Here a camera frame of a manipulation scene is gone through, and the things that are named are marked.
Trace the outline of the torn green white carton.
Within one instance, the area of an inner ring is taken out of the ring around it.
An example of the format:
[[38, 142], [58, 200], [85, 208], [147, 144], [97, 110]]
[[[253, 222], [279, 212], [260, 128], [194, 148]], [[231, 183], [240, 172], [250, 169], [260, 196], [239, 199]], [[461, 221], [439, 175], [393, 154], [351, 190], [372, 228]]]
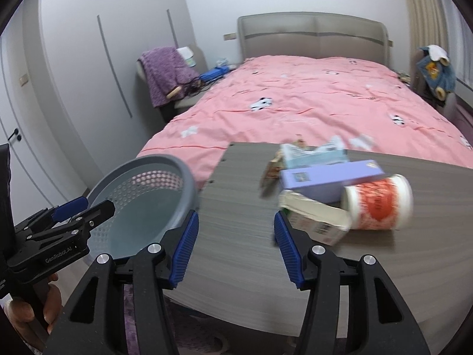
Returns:
[[282, 191], [279, 207], [293, 228], [325, 245], [337, 244], [351, 227], [352, 219], [347, 211], [311, 200], [295, 191]]

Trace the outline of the red patterned paper cup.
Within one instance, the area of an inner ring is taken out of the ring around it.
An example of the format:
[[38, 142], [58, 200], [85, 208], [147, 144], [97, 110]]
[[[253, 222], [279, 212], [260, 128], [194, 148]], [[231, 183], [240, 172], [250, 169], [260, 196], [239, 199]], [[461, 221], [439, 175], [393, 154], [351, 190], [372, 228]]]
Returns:
[[347, 211], [353, 230], [399, 230], [408, 226], [413, 215], [413, 192], [407, 178], [395, 174], [345, 187], [341, 207]]

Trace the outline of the purple rectangular box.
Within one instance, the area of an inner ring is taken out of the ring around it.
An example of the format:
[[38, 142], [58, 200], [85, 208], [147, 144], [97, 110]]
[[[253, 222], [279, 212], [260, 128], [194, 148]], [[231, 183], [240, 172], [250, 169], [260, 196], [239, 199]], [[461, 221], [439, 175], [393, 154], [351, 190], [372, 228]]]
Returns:
[[380, 180], [385, 175], [374, 160], [285, 169], [281, 187], [324, 204], [341, 200], [345, 187]]

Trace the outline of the brown snack wrapper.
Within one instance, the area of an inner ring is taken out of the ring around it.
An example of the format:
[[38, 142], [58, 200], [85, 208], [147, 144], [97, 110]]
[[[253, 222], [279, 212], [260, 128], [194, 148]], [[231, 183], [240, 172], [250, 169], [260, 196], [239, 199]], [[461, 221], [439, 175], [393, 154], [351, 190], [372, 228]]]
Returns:
[[268, 190], [274, 183], [279, 180], [280, 172], [286, 168], [283, 145], [281, 144], [276, 154], [268, 162], [264, 173], [260, 179], [259, 189], [261, 191]]

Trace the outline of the light blue tissue packet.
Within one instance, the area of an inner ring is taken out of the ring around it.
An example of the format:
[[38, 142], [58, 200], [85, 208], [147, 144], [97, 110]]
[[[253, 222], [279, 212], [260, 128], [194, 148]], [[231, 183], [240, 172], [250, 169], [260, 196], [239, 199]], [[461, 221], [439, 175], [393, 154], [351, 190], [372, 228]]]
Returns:
[[302, 140], [296, 143], [284, 143], [280, 145], [280, 152], [287, 169], [349, 161], [346, 145], [338, 135], [334, 135], [329, 142], [316, 148], [306, 145]]

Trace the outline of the grey perforated trash basket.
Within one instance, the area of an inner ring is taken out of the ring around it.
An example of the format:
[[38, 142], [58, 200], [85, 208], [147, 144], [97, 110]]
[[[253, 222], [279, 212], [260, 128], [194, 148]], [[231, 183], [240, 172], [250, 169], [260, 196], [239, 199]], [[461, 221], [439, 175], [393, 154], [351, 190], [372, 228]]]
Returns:
[[88, 195], [91, 208], [105, 200], [113, 202], [115, 214], [90, 232], [88, 264], [103, 253], [114, 259], [134, 256], [199, 208], [190, 168], [170, 155], [144, 156], [117, 167]]

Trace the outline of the purple floor rug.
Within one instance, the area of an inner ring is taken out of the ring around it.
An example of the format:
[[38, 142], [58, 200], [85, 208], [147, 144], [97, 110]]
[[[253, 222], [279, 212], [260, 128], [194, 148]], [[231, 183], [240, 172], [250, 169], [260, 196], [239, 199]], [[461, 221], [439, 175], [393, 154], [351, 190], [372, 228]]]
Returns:
[[[208, 319], [167, 297], [164, 301], [169, 326], [179, 350], [190, 354], [224, 354], [230, 349], [228, 340]], [[124, 285], [124, 322], [127, 351], [129, 354], [139, 354], [132, 285]]]

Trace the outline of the white jar on chair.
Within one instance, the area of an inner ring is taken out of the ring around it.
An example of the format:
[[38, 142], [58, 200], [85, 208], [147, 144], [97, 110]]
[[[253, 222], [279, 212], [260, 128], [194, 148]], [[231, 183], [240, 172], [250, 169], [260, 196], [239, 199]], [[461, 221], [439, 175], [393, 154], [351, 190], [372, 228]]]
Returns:
[[189, 67], [194, 67], [196, 65], [194, 52], [189, 46], [180, 47], [177, 51]]

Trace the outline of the blue device on nightstand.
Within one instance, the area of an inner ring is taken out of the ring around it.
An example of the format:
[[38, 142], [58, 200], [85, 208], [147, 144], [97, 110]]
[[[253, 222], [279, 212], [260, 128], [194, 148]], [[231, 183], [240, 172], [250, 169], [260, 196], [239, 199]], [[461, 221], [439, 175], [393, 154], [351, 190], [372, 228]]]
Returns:
[[200, 75], [200, 80], [203, 83], [210, 83], [212, 81], [216, 81], [218, 79], [223, 78], [228, 73], [234, 70], [232, 66], [223, 66], [223, 67], [215, 67], [212, 70], [209, 70]]

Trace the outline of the white wardrobe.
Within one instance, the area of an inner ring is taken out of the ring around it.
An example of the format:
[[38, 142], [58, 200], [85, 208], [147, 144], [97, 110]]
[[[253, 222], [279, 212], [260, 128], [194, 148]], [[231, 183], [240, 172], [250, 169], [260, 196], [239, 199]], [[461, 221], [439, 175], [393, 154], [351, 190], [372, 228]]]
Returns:
[[138, 75], [143, 52], [195, 40], [185, 0], [25, 0], [23, 46], [54, 140], [92, 188], [164, 122]]

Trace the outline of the pink bed cover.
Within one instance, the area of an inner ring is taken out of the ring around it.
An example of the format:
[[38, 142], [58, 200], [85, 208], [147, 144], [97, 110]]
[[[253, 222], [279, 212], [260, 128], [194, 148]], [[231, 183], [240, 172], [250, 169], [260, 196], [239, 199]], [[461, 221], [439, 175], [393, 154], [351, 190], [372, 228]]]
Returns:
[[203, 186], [230, 143], [326, 143], [472, 166], [472, 145], [394, 71], [361, 59], [246, 60], [143, 146], [175, 156]]

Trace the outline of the blue denim jacket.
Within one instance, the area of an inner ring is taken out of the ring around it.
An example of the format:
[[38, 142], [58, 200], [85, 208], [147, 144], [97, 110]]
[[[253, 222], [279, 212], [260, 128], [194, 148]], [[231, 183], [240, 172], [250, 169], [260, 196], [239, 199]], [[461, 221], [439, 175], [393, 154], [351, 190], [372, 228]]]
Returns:
[[425, 79], [427, 86], [440, 101], [445, 102], [447, 96], [455, 91], [456, 75], [447, 52], [438, 45], [432, 44], [419, 48], [423, 57], [416, 62], [416, 68]]

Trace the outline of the grey upholstered headboard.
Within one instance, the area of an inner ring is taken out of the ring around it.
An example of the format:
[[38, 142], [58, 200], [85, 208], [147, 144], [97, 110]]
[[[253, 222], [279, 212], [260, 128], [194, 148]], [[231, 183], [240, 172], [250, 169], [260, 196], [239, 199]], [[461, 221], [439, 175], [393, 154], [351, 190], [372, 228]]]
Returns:
[[385, 25], [365, 18], [320, 12], [251, 14], [238, 18], [237, 29], [244, 59], [263, 55], [345, 57], [390, 65]]

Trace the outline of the beige curtain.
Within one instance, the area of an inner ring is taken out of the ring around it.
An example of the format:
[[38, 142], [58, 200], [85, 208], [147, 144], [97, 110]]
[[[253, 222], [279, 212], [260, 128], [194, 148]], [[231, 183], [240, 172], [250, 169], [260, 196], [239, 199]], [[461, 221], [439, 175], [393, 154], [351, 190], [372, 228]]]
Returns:
[[447, 19], [441, 0], [406, 0], [410, 19], [410, 86], [416, 84], [414, 56], [420, 47], [441, 46], [449, 51]]

